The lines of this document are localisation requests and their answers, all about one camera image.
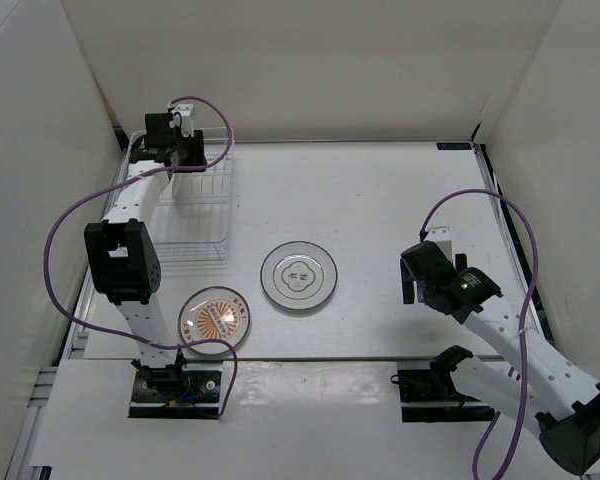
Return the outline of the white plate green rim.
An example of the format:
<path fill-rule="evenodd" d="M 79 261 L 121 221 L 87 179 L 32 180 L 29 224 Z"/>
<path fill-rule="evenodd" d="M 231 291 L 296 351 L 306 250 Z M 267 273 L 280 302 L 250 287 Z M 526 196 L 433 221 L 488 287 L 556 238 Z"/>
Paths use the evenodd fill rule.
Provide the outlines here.
<path fill-rule="evenodd" d="M 260 269 L 267 299 L 278 309 L 304 315 L 321 309 L 338 284 L 338 268 L 321 246 L 291 241 L 274 248 Z"/>

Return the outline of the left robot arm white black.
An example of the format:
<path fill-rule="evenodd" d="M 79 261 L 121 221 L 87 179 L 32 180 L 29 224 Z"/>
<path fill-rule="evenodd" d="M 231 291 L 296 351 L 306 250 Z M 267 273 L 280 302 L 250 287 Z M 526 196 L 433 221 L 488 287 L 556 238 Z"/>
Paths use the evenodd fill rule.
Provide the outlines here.
<path fill-rule="evenodd" d="M 144 340 L 132 361 L 147 387 L 168 400 L 186 395 L 190 377 L 183 355 L 165 350 L 173 338 L 157 299 L 161 265 L 148 232 L 158 200 L 169 186 L 168 166 L 204 166 L 204 136 L 196 131 L 192 107 L 171 107 L 145 116 L 145 134 L 132 145 L 127 178 L 103 219 L 85 227 L 89 266 L 96 291 L 123 315 L 130 332 Z"/>

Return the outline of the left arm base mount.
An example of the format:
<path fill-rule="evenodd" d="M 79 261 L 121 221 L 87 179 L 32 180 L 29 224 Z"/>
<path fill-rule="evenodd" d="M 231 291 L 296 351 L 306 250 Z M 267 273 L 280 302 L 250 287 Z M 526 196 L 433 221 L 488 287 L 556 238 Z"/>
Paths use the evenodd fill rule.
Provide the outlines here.
<path fill-rule="evenodd" d="M 181 362 L 166 368 L 136 369 L 128 417 L 132 419 L 220 418 L 223 367 L 219 363 Z"/>

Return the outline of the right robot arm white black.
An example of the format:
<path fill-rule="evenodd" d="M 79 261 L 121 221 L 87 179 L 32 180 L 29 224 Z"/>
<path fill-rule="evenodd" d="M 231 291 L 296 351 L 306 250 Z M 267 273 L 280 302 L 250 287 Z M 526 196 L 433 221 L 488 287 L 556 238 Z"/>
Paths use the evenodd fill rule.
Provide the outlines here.
<path fill-rule="evenodd" d="M 500 287 L 477 268 L 456 269 L 438 244 L 419 243 L 404 251 L 400 262 L 403 281 L 420 289 L 424 305 L 480 337 L 517 374 L 510 378 L 454 345 L 430 363 L 432 393 L 444 400 L 472 397 L 521 421 L 572 475 L 594 466 L 600 460 L 600 381 L 540 333 L 520 326 Z"/>

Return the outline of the white plate orange pattern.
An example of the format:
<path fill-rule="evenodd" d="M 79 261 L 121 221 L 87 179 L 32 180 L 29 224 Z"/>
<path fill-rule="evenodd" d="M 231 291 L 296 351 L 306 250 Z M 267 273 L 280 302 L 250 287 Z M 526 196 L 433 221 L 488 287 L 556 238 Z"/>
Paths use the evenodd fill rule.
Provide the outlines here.
<path fill-rule="evenodd" d="M 213 286 L 198 291 L 183 305 L 178 333 L 189 349 L 201 356 L 217 357 L 237 348 L 248 336 L 251 314 L 245 298 L 228 287 Z"/>

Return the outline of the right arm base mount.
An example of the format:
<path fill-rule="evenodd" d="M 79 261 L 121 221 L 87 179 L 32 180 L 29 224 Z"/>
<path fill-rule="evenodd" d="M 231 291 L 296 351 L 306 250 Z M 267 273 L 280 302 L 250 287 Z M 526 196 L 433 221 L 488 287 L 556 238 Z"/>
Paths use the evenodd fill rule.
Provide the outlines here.
<path fill-rule="evenodd" d="M 403 423 L 490 422 L 493 408 L 474 397 L 459 393 L 451 373 L 473 354 L 452 346 L 437 355 L 427 367 L 398 367 L 390 382 L 399 389 Z"/>

